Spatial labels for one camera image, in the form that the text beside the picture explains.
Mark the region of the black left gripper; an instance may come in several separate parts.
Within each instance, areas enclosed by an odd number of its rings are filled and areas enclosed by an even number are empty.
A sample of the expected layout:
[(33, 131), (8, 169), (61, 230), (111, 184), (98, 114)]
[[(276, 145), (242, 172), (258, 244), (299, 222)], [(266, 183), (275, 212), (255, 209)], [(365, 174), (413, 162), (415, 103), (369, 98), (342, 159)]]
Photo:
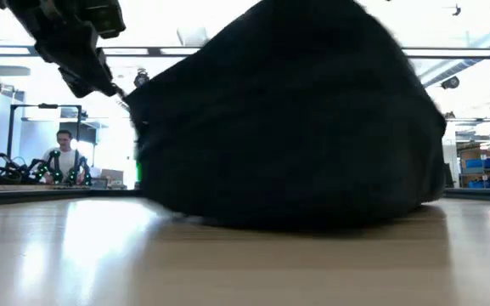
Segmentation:
[(0, 0), (36, 41), (35, 50), (48, 63), (56, 64), (70, 91), (79, 99), (97, 89), (117, 93), (102, 38), (90, 21), (81, 17), (84, 0)]

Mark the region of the navy blue backpack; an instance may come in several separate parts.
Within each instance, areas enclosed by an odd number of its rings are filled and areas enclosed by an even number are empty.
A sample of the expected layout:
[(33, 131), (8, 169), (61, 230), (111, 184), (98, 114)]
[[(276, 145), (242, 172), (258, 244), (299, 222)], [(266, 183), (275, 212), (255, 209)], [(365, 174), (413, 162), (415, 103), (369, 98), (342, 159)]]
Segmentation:
[(222, 226), (363, 226), (445, 187), (445, 119), (355, 0), (261, 0), (126, 101), (143, 194)]

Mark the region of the person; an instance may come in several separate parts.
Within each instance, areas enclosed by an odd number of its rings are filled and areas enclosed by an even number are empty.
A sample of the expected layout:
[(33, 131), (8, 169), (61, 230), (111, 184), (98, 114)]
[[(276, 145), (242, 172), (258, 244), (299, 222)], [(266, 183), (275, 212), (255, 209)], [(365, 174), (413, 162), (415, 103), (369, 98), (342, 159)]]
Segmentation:
[(63, 173), (62, 179), (66, 180), (71, 170), (78, 171), (78, 169), (75, 169), (75, 159), (76, 156), (78, 156), (78, 158), (81, 158), (82, 154), (79, 153), (76, 149), (71, 148), (71, 141), (73, 140), (71, 131), (66, 129), (59, 130), (56, 133), (56, 139), (58, 146), (48, 149), (44, 153), (42, 159), (46, 161), (51, 168), (55, 169), (56, 166), (54, 165), (54, 159), (52, 161), (48, 160), (50, 158), (51, 152), (58, 151), (59, 170)]

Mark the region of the brown cardboard box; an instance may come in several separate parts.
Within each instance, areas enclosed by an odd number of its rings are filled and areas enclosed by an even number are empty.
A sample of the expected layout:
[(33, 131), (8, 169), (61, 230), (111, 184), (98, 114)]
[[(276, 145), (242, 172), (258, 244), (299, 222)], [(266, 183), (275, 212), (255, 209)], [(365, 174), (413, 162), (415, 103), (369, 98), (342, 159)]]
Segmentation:
[(105, 179), (107, 182), (107, 189), (125, 189), (124, 185), (124, 172), (121, 170), (102, 169), (100, 178)]

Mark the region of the background black robot arms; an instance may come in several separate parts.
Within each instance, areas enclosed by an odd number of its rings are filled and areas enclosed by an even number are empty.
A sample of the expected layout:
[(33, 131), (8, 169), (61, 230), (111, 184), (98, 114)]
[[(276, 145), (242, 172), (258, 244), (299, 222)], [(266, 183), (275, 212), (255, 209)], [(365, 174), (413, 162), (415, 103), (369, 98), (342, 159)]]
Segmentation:
[(17, 164), (4, 153), (0, 153), (0, 185), (44, 184), (50, 177), (54, 184), (63, 186), (92, 186), (90, 167), (85, 157), (75, 156), (73, 166), (64, 173), (60, 163), (62, 153), (52, 150), (48, 159), (33, 159), (30, 164)]

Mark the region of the shelf with blue bins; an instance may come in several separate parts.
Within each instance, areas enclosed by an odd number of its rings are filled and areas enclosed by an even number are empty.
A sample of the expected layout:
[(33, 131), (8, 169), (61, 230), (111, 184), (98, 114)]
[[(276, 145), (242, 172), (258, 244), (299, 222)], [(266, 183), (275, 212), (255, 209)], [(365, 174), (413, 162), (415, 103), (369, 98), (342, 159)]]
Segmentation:
[(461, 188), (490, 189), (490, 142), (458, 144), (457, 159)]

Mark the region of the black stand frame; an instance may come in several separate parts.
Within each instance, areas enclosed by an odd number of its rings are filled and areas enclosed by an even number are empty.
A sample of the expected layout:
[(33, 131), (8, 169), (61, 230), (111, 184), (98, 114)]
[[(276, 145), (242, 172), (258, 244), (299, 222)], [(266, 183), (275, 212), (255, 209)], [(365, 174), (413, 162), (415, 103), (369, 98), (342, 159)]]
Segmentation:
[(56, 104), (38, 104), (38, 105), (28, 105), (28, 104), (11, 104), (8, 120), (8, 139), (7, 139), (7, 149), (6, 154), (8, 157), (12, 156), (12, 145), (14, 136), (14, 113), (18, 108), (35, 107), (39, 109), (58, 109), (62, 107), (72, 107), (77, 109), (77, 118), (71, 119), (73, 122), (76, 121), (76, 133), (74, 133), (76, 141), (80, 141), (80, 125), (82, 124), (82, 106), (81, 105), (56, 105)]

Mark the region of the black aluminium table frame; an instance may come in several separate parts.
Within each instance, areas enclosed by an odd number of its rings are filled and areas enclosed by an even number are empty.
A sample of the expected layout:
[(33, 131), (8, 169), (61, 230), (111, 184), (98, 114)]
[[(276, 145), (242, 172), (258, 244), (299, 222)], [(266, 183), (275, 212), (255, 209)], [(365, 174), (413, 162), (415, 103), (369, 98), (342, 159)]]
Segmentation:
[[(140, 190), (90, 190), (90, 189), (55, 189), (55, 190), (0, 190), (0, 205), (18, 204), (36, 201), (60, 201), (84, 198), (138, 198), (154, 201)], [(426, 198), (423, 202), (436, 201), (439, 198), (458, 200), (490, 201), (490, 189), (446, 189), (439, 196)]]

